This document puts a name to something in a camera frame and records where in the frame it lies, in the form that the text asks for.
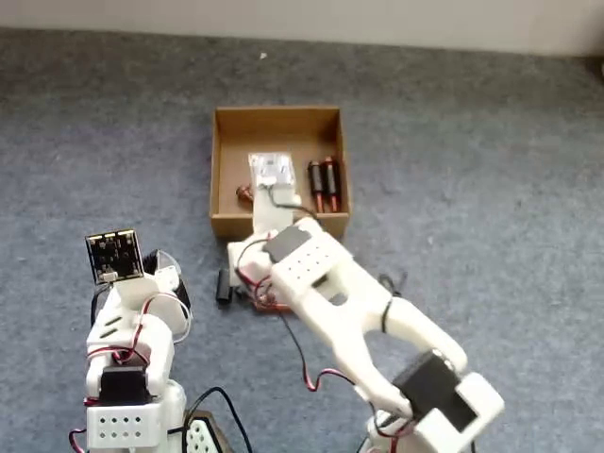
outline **gray carpet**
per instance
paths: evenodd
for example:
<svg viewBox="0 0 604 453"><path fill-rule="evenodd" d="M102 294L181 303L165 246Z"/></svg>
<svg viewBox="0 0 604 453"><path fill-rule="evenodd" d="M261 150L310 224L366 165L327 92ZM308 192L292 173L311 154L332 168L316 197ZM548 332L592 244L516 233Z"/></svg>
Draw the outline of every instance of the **gray carpet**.
<svg viewBox="0 0 604 453"><path fill-rule="evenodd" d="M259 59L266 52L266 59ZM604 448L604 92L571 59L293 42L0 32L0 444L69 451L85 423L83 236L137 228L180 261L196 315L173 377L225 386L257 452L352 452L370 412L310 394L283 326L213 302L217 105L337 104L356 212L347 246L463 345L507 409L486 452ZM327 348L294 323L310 367ZM393 377L412 349L369 343ZM217 397L235 451L241 438Z"/></svg>

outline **white wall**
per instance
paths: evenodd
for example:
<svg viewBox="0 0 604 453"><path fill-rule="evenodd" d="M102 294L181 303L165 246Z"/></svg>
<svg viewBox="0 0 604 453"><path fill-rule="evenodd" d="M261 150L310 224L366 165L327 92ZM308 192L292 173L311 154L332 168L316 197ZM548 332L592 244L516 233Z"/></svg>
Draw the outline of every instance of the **white wall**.
<svg viewBox="0 0 604 453"><path fill-rule="evenodd" d="M0 0L0 25L604 53L604 0Z"/></svg>

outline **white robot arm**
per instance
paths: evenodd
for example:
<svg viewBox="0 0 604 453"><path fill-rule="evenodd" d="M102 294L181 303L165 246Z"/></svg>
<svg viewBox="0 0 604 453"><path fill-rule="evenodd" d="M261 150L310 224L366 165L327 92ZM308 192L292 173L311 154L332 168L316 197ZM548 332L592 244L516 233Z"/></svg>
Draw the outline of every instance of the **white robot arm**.
<svg viewBox="0 0 604 453"><path fill-rule="evenodd" d="M463 349L410 301L393 296L312 218L292 225L294 169L287 155L250 156L254 234L228 245L230 286L255 302L285 304L329 345L339 368L377 411L361 452L458 453L503 411L481 376L461 373ZM364 340L382 330L420 358L393 382Z"/></svg>
<svg viewBox="0 0 604 453"><path fill-rule="evenodd" d="M169 431L182 427L186 398L169 374L193 319L178 265L156 251L144 266L133 230L87 244L96 282L110 285L86 342L88 449L178 453L180 431Z"/></svg>

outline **open cardboard box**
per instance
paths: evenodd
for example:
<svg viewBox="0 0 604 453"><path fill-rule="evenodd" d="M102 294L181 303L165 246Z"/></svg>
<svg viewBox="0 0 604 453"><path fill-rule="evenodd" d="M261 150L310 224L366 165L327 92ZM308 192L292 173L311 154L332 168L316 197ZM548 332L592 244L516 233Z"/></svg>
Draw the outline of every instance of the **open cardboard box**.
<svg viewBox="0 0 604 453"><path fill-rule="evenodd" d="M210 220L217 237L241 240L252 234L252 207L237 187L251 180L248 155L284 152L294 162L302 204L315 210L307 167L333 156L340 163L340 212L317 214L331 235L344 235L352 212L350 179L340 109L337 107L218 108L214 113Z"/></svg>

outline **small black cylinder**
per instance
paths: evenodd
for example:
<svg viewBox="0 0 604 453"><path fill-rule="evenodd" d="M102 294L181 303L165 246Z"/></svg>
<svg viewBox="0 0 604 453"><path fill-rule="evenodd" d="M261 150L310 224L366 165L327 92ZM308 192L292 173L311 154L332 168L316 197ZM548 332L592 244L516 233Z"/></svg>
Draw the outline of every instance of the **small black cylinder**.
<svg viewBox="0 0 604 453"><path fill-rule="evenodd" d="M336 168L336 165L337 163L333 159L326 159L326 161L323 163L327 195L339 194L338 169Z"/></svg>
<svg viewBox="0 0 604 453"><path fill-rule="evenodd" d="M312 161L309 163L309 181L310 192L312 194L323 192L323 178L321 177L321 165L319 165L319 162Z"/></svg>
<svg viewBox="0 0 604 453"><path fill-rule="evenodd" d="M228 269L218 271L218 281L216 282L216 302L219 305L228 305L232 289L228 281Z"/></svg>

